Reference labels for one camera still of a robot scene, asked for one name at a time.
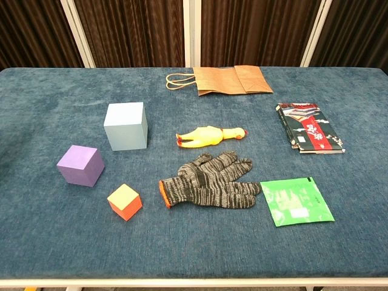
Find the brown curtain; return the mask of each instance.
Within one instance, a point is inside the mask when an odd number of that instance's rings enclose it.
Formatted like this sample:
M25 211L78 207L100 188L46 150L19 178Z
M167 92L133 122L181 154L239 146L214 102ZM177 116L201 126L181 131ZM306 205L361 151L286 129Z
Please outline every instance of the brown curtain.
M184 67L182 0L75 0L97 67Z
M320 0L202 0L201 65L299 66Z
M0 70L83 67L60 0L0 0Z
M310 66L377 67L388 73L388 1L334 0Z

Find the orange cube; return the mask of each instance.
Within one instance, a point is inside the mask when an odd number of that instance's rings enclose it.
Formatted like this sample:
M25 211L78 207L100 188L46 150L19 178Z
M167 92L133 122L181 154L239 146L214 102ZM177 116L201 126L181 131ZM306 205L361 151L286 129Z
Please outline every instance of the orange cube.
M108 197L108 202L113 211L126 221L142 207L139 194L126 184L118 187Z

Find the green plastic bag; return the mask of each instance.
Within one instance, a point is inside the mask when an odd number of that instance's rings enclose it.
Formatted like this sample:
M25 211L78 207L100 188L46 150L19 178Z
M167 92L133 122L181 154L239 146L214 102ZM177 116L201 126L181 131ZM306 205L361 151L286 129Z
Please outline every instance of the green plastic bag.
M276 226L334 221L312 177L262 182Z

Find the book cover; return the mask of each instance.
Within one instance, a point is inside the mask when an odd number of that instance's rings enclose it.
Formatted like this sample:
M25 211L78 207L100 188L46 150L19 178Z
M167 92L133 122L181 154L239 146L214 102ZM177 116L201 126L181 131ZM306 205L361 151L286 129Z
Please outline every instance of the book cover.
M344 153L343 142L315 103L279 103L279 118L300 153Z

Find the white table frame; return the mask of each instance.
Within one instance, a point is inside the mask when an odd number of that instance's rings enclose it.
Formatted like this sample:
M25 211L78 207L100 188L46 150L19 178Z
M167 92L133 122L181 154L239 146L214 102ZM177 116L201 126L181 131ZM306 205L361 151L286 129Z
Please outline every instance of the white table frame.
M388 278L226 278L226 279L0 279L0 288L67 287L306 287L388 286Z

